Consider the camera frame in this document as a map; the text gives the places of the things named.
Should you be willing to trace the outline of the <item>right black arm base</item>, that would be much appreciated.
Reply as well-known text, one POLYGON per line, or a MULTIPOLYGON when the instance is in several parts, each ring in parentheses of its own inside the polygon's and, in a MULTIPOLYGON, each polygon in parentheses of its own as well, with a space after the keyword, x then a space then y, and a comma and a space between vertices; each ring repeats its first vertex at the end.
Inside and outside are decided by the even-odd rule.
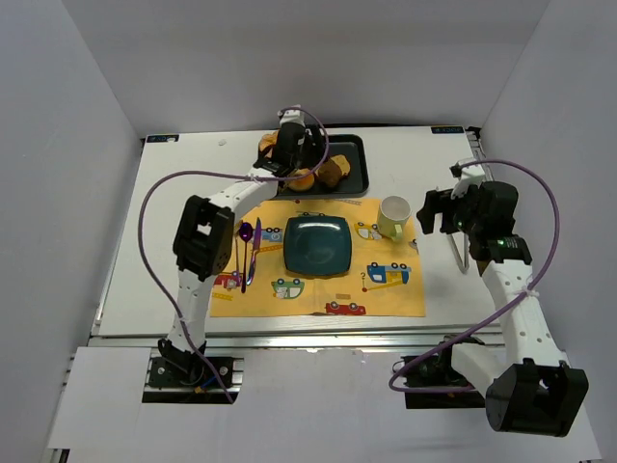
MULTIPOLYGON (((451 367, 452 348, 429 357, 419 363, 415 369, 405 373, 404 386, 407 388, 461 388, 467 386, 467 380, 451 367)), ((485 401, 476 391, 459 394, 405 394, 407 410, 447 410, 447 409, 483 409, 485 401)))

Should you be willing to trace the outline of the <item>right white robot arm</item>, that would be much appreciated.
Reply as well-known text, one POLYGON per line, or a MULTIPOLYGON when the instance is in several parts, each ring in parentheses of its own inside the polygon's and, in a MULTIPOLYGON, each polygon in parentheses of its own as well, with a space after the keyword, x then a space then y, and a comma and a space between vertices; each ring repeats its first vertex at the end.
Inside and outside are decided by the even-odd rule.
POLYGON ((588 392, 585 372, 568 365, 532 290, 531 254, 514 233, 517 189, 499 181, 429 191, 416 217, 424 233, 442 217, 440 231, 462 232, 496 306, 506 360, 470 336, 454 343, 449 366, 483 397, 497 432, 562 438, 588 392))

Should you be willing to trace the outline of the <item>large orange crusty bread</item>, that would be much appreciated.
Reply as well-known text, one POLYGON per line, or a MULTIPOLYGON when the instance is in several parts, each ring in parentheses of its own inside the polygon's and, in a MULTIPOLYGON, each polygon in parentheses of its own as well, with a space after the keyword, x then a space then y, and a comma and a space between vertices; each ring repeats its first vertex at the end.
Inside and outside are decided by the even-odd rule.
POLYGON ((258 144, 258 157, 266 157, 270 158, 272 156, 272 152, 274 146, 278 141, 279 131, 276 130, 274 132, 264 134, 258 144))

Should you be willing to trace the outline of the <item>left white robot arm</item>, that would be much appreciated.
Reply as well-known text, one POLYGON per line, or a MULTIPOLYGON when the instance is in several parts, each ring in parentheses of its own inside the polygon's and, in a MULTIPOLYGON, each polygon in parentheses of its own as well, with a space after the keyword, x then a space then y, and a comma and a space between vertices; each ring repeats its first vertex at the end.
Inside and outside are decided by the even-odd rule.
POLYGON ((210 197, 192 196, 186 201, 173 242, 177 295, 153 278, 174 308, 172 329, 158 342, 158 349, 181 374, 195 375, 204 367, 216 370, 204 356, 204 325, 215 280, 231 258, 236 224, 273 199, 284 183, 303 177, 300 169, 314 172, 328 153, 323 124, 307 125, 297 112, 287 111, 271 151, 261 150, 246 175, 234 176, 233 184, 210 197))

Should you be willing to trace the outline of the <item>metal serving tongs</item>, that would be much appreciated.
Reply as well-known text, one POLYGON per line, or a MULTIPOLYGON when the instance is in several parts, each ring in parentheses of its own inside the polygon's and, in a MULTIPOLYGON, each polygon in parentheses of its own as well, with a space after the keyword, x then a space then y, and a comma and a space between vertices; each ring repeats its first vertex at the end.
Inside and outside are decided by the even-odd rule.
POLYGON ((469 272, 469 238, 466 234, 454 233, 447 237, 458 270, 467 275, 469 272))

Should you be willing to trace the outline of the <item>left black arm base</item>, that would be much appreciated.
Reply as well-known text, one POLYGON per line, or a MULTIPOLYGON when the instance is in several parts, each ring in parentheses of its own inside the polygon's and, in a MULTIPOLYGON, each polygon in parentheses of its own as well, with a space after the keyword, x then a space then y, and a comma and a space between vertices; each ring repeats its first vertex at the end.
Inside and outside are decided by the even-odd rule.
POLYGON ((242 360, 230 356, 208 357, 210 366, 194 351, 178 350, 167 339, 157 343, 142 395, 150 404, 224 404, 238 397, 242 360))

